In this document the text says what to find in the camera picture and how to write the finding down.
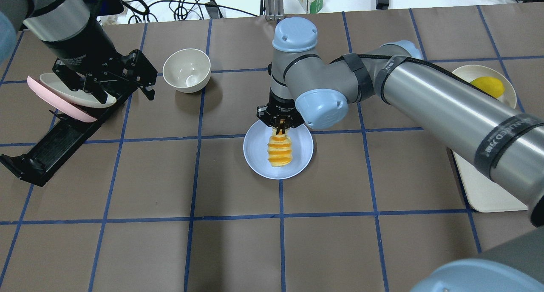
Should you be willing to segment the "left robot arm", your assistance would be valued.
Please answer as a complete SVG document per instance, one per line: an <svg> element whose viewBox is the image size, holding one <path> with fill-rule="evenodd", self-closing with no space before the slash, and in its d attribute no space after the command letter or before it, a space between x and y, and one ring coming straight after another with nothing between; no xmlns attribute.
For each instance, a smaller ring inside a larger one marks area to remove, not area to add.
<svg viewBox="0 0 544 292"><path fill-rule="evenodd" d="M97 21L99 10L84 0L1 0L2 60L25 26L56 55L53 71L71 91L89 93L101 104L125 89L141 89L153 100L157 69L140 50L117 52Z"/></svg>

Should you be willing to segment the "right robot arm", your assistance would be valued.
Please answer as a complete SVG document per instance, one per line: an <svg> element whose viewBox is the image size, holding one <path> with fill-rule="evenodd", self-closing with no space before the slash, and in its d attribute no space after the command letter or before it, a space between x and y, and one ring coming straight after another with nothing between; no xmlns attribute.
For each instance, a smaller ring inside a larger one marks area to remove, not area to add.
<svg viewBox="0 0 544 292"><path fill-rule="evenodd" d="M470 259L453 261L414 292L542 292L543 120L492 98L435 64L407 40L325 64L318 31L301 17L280 21L268 104L257 118L278 130L332 127L350 103L378 96L441 140L528 208L535 230Z"/></svg>

